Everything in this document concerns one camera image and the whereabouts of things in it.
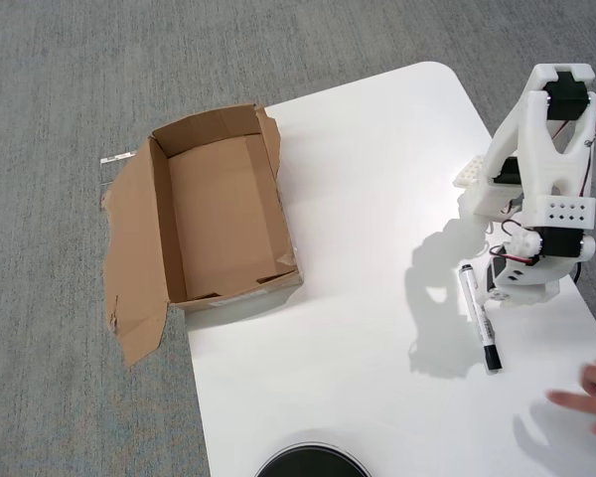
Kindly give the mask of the white gripper with hole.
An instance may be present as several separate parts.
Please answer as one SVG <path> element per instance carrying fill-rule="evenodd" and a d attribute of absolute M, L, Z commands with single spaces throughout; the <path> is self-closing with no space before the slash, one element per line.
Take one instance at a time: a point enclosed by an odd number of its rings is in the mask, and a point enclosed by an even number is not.
<path fill-rule="evenodd" d="M 514 282 L 515 276 L 510 261 L 494 256 L 488 263 L 484 277 L 484 302 L 510 303 Z"/>

